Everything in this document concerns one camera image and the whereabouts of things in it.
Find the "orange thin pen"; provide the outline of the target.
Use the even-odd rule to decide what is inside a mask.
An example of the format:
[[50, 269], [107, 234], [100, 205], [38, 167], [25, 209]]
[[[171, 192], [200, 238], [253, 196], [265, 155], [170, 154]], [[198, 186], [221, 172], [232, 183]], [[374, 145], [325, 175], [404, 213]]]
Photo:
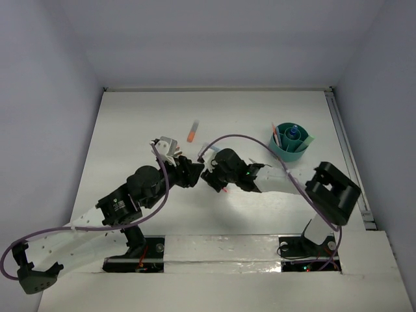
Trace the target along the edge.
[[276, 129], [276, 126], [274, 125], [273, 122], [271, 123], [271, 125], [272, 125], [272, 131], [273, 131], [273, 137], [274, 137], [275, 143], [277, 146], [280, 146], [280, 138], [279, 138], [279, 134]]

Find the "clear bottle blue cap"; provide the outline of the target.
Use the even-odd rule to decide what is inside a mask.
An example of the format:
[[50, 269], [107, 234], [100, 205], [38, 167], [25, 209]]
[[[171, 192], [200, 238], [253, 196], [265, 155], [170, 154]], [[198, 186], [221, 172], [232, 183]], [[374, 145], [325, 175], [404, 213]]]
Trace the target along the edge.
[[296, 140], [297, 139], [297, 134], [298, 134], [298, 126], [296, 124], [294, 124], [289, 131], [289, 136], [292, 140]]

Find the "green highlighter marker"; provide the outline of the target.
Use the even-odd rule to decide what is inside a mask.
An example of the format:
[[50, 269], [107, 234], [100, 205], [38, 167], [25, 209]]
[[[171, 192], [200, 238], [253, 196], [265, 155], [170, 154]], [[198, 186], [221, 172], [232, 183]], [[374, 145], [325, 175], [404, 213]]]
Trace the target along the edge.
[[302, 142], [302, 146], [304, 148], [307, 148], [313, 141], [314, 141], [315, 137], [313, 135], [309, 135], [303, 142]]

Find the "blue highlighter marker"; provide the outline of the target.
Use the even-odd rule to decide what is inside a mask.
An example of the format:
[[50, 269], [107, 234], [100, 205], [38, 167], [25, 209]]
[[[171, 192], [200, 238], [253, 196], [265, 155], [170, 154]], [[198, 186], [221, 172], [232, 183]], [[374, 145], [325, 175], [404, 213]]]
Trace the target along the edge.
[[[208, 143], [208, 142], [205, 142], [205, 143], [203, 144], [203, 146], [202, 146], [202, 149], [204, 150], [204, 149], [205, 149], [208, 145], [209, 145], [209, 143]], [[210, 146], [209, 146], [209, 149], [210, 149], [210, 150], [213, 150], [215, 153], [218, 153], [218, 152], [221, 150], [221, 148], [219, 148], [219, 147], [215, 146], [214, 144], [213, 144], [213, 145], [210, 145]]]

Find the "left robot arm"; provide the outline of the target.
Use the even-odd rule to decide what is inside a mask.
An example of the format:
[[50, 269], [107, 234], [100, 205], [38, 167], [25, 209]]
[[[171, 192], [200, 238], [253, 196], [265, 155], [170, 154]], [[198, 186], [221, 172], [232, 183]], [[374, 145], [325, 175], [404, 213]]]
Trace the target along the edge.
[[25, 237], [11, 248], [21, 288], [40, 293], [65, 273], [108, 257], [111, 244], [121, 244], [124, 257], [141, 257], [147, 248], [137, 225], [146, 219], [142, 209], [161, 209], [173, 186], [194, 187], [203, 169], [182, 155], [165, 159], [158, 168], [141, 166], [72, 223]]

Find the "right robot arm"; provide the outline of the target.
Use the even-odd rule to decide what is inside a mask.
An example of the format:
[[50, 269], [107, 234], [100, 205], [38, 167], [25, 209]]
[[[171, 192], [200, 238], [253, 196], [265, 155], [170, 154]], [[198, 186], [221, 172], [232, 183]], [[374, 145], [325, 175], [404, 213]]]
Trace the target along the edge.
[[299, 247], [317, 253], [332, 228], [347, 225], [361, 189], [330, 162], [321, 162], [306, 183], [297, 182], [288, 169], [267, 164], [246, 164], [232, 149], [207, 152], [198, 161], [205, 165], [201, 178], [217, 192], [232, 183], [246, 192], [284, 192], [306, 196], [316, 215], [305, 227]]

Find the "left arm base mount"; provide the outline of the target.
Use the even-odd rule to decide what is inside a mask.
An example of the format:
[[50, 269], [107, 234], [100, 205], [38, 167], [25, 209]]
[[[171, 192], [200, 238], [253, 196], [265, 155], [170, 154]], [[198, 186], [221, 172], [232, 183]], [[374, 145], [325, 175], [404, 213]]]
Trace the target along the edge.
[[138, 226], [121, 229], [127, 251], [104, 260], [106, 273], [163, 273], [165, 236], [145, 237]]

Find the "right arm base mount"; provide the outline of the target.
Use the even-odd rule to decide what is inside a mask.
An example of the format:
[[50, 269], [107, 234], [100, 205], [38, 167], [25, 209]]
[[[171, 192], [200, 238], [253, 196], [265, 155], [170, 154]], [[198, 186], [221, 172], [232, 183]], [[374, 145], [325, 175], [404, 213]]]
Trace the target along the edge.
[[280, 236], [276, 253], [282, 272], [341, 272], [337, 242], [333, 234], [320, 245], [301, 236]]

